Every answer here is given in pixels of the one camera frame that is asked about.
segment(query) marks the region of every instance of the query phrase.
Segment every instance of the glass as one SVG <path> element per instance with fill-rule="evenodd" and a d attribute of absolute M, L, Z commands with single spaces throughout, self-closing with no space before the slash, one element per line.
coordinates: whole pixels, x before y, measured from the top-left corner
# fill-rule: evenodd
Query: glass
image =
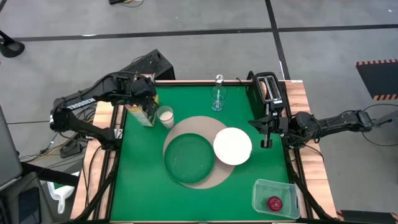
<path fill-rule="evenodd" d="M 220 111 L 223 109 L 224 100 L 228 95 L 228 91 L 223 86 L 214 86 L 211 89 L 211 97 L 213 98 L 213 110 Z"/>
<path fill-rule="evenodd" d="M 174 126 L 174 110 L 171 106 L 161 106 L 157 109 L 156 116 L 166 128 L 170 129 Z"/>

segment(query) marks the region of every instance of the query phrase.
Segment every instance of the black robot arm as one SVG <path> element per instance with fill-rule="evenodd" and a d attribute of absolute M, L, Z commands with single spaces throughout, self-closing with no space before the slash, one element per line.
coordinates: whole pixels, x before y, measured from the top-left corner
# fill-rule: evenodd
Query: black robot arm
<path fill-rule="evenodd" d="M 132 72 L 113 72 L 105 75 L 93 86 L 72 95 L 57 98 L 50 115 L 50 128 L 57 132 L 75 131 L 98 139 L 103 149 L 117 149 L 120 141 L 111 128 L 99 128 L 79 120 L 73 110 L 96 103 L 139 105 L 152 115 L 159 107 L 154 101 L 156 89 L 150 78 Z"/>

